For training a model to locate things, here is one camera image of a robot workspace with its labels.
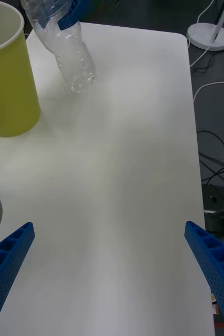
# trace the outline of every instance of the white table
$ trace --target white table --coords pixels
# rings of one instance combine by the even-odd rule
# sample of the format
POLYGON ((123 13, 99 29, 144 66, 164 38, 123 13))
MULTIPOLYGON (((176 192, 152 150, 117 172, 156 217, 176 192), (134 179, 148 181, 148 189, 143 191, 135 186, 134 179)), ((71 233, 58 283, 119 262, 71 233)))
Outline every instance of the white table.
POLYGON ((210 290, 184 239, 203 226, 186 38, 84 24, 98 70, 66 95, 28 38, 42 117, 0 138, 0 240, 36 238, 0 336, 212 336, 210 290))

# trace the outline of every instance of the yellow paper cup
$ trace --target yellow paper cup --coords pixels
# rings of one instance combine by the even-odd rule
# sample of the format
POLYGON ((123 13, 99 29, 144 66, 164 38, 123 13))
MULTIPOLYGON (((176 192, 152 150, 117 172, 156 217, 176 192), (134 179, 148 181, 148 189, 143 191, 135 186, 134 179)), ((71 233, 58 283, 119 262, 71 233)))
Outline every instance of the yellow paper cup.
POLYGON ((30 130, 40 116, 23 29, 20 12, 0 2, 0 137, 30 130))

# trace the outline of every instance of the white pole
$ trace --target white pole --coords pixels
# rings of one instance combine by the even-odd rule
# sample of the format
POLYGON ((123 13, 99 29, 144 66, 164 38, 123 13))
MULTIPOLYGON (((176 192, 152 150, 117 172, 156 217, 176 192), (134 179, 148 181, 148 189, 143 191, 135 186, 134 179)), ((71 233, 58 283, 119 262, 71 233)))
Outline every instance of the white pole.
POLYGON ((218 36, 218 33, 221 30, 223 24, 224 24, 224 10, 223 10, 223 13, 222 13, 222 15, 221 15, 221 17, 219 19, 217 27, 216 27, 216 29, 215 29, 215 31, 213 33, 213 36, 212 36, 211 41, 210 41, 210 45, 212 43, 214 43, 214 41, 215 41, 216 37, 218 36))

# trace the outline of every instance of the lamp base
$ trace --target lamp base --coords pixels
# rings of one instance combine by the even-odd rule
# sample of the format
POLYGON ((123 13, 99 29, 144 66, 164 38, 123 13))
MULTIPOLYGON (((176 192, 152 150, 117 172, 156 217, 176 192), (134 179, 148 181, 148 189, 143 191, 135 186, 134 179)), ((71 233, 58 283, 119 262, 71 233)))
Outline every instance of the lamp base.
MULTIPOLYGON (((210 41, 215 29, 216 25, 213 25, 211 23, 195 23, 188 28, 186 36, 188 40, 191 39, 191 44, 200 49, 206 50, 210 45, 210 41)), ((221 28, 217 38, 212 43, 209 50, 224 50, 224 28, 221 28)))

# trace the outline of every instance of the crushed plastic bottle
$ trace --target crushed plastic bottle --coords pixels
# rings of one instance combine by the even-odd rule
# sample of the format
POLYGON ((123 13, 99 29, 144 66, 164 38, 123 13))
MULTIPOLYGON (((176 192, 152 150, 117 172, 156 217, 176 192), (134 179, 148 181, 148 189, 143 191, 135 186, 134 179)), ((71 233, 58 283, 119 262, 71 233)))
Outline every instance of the crushed plastic bottle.
POLYGON ((58 21, 71 7, 66 0, 22 0, 22 6, 40 41, 54 54, 59 70, 74 92, 86 91, 96 78, 92 58, 82 40, 81 25, 60 30, 58 21))

